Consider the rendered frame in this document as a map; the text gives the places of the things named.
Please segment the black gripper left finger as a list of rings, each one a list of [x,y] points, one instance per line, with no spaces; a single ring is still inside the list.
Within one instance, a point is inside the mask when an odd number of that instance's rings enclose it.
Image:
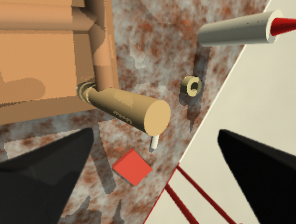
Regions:
[[[84,128],[0,162],[0,224],[58,224],[93,142]]]

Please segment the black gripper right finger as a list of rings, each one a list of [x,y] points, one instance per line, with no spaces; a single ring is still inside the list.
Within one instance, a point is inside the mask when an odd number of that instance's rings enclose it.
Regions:
[[[259,224],[296,224],[296,156],[227,129],[217,143]]]

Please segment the red flat block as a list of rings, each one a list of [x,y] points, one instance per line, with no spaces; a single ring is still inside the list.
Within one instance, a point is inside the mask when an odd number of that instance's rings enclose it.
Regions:
[[[133,148],[118,159],[112,167],[134,186],[152,171],[152,168]]]

